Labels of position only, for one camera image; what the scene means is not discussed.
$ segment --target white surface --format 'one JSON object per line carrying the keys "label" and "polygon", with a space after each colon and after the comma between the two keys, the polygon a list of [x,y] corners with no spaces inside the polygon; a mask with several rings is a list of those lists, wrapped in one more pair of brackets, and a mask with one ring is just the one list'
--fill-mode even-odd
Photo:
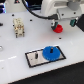
{"label": "white surface", "polygon": [[[16,38],[13,18],[22,18],[25,37]],[[84,61],[84,32],[77,27],[70,27],[69,21],[60,22],[64,28],[60,34],[52,31],[51,21],[38,19],[28,12],[16,13],[15,17],[12,14],[1,14],[0,22],[4,24],[0,27],[0,46],[3,47],[0,51],[0,84]],[[67,59],[29,68],[25,53],[46,46],[60,46]]]}

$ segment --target red cap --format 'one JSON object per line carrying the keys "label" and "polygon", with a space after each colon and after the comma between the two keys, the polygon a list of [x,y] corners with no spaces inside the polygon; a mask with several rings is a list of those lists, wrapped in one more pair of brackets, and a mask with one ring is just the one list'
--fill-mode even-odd
{"label": "red cap", "polygon": [[61,33],[63,31],[63,28],[61,25],[58,24],[57,27],[55,28],[55,30],[53,30],[53,31],[56,33]]}

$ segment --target blue gear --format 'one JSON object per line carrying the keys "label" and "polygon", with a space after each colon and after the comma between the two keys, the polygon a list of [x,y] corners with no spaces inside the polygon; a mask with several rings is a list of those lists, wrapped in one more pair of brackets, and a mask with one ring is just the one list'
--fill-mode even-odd
{"label": "blue gear", "polygon": [[46,47],[43,50],[43,57],[46,60],[55,61],[55,60],[59,59],[60,51],[56,47],[52,47],[52,46]]}

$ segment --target black cable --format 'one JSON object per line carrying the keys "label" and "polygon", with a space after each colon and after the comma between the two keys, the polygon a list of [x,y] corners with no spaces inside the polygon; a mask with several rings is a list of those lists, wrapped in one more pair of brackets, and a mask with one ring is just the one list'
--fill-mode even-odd
{"label": "black cable", "polygon": [[34,12],[32,12],[26,5],[25,1],[22,0],[22,3],[24,4],[25,8],[34,16],[38,17],[38,18],[41,18],[41,19],[48,19],[48,20],[52,20],[52,19],[55,19],[55,20],[58,20],[58,16],[57,14],[54,14],[52,16],[48,16],[48,17],[44,17],[44,16],[39,16],[37,14],[35,14]]}

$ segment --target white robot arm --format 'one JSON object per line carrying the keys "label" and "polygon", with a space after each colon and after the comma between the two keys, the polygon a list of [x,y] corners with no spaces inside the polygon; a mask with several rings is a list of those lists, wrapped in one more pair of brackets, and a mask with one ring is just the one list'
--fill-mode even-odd
{"label": "white robot arm", "polygon": [[43,0],[41,13],[44,16],[58,14],[59,19],[79,17],[84,13],[81,0]]}

